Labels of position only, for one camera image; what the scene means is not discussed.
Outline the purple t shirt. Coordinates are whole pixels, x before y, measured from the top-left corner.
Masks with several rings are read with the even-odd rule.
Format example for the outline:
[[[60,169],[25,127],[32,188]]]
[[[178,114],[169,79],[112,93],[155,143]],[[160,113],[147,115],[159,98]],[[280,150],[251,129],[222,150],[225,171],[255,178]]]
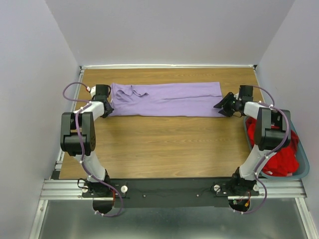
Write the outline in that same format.
[[[111,85],[111,116],[209,117],[222,114],[214,106],[223,99],[220,84],[171,83]]]

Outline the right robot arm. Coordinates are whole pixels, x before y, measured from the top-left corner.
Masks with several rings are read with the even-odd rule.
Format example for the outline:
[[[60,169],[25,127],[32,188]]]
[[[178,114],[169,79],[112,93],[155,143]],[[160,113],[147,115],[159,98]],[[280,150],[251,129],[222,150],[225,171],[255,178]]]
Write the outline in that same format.
[[[246,161],[236,169],[226,182],[217,183],[213,190],[217,197],[243,196],[252,192],[266,163],[291,140],[291,115],[274,104],[253,101],[255,86],[241,85],[239,92],[229,92],[214,107],[219,113],[231,117],[234,113],[256,120],[254,146]]]

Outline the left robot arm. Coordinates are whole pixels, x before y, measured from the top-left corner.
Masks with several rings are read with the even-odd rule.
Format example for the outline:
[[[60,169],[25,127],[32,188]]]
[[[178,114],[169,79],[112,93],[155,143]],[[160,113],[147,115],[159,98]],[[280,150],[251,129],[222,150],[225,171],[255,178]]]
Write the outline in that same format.
[[[111,186],[107,170],[101,165],[96,148],[95,120],[106,118],[113,112],[108,101],[111,94],[111,86],[99,84],[92,88],[83,83],[80,85],[90,93],[90,100],[71,99],[73,102],[84,102],[85,106],[73,112],[64,112],[61,116],[60,147],[62,151],[74,157],[85,171],[87,178],[85,185],[81,187],[87,193],[106,197],[108,194],[115,194]]]

